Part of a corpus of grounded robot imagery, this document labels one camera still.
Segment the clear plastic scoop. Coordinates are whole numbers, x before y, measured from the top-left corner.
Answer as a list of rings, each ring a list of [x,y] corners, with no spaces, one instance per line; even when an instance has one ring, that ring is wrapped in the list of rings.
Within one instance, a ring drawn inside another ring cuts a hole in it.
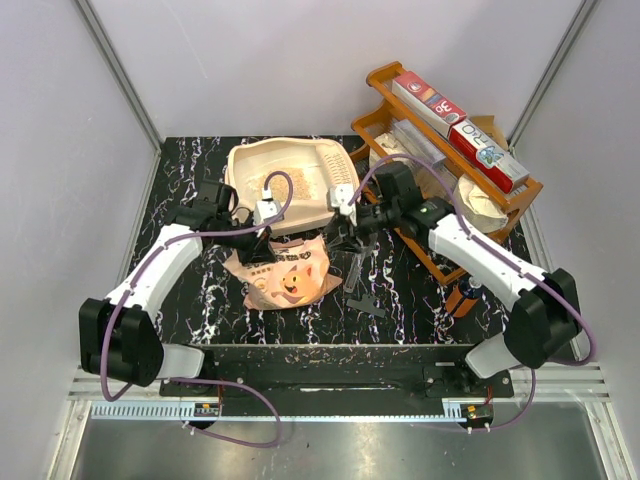
[[[347,294],[354,292],[358,279],[360,278],[364,260],[371,255],[375,247],[377,242],[376,237],[376,234],[368,235],[363,240],[360,251],[354,255],[351,267],[344,282],[344,291]]]

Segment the pink cat litter bag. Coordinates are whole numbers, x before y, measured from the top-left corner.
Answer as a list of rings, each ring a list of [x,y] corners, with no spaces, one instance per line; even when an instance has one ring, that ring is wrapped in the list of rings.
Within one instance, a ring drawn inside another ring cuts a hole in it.
[[[271,242],[275,262],[242,265],[237,252],[224,268],[247,285],[244,305],[253,310],[283,310],[302,307],[323,298],[341,285],[342,279],[329,272],[324,239],[285,243]]]

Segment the black plastic clip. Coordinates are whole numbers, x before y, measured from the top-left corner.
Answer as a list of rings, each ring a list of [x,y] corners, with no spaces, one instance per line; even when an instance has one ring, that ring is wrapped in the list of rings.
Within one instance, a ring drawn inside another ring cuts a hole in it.
[[[369,294],[363,294],[360,299],[349,298],[346,304],[348,307],[368,315],[373,315],[378,318],[386,317],[386,310],[377,306],[376,298]]]

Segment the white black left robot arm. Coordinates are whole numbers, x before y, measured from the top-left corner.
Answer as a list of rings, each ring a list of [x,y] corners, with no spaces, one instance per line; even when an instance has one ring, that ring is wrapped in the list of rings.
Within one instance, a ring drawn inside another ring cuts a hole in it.
[[[126,279],[102,299],[87,299],[79,310],[80,363],[99,376],[102,388],[110,379],[146,387],[156,380],[181,378],[195,395],[213,390],[215,369],[205,364],[196,347],[165,344],[153,321],[187,267],[208,245],[222,245],[249,262],[270,263],[270,225],[281,204],[264,187],[245,221],[232,215],[236,190],[206,181],[196,197],[170,211],[160,233]]]

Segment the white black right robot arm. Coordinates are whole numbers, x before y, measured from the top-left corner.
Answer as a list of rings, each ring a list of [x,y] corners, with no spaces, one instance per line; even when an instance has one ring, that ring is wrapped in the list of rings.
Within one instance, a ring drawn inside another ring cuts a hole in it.
[[[461,266],[510,313],[504,331],[471,348],[457,361],[449,380],[460,392],[476,396],[491,377],[523,366],[536,370],[583,330],[574,278],[532,265],[482,234],[442,198],[424,198],[408,166],[379,162],[367,176],[381,198],[362,205],[361,190],[350,184],[330,188],[334,216],[325,228],[330,250],[360,253],[389,229],[424,243]]]

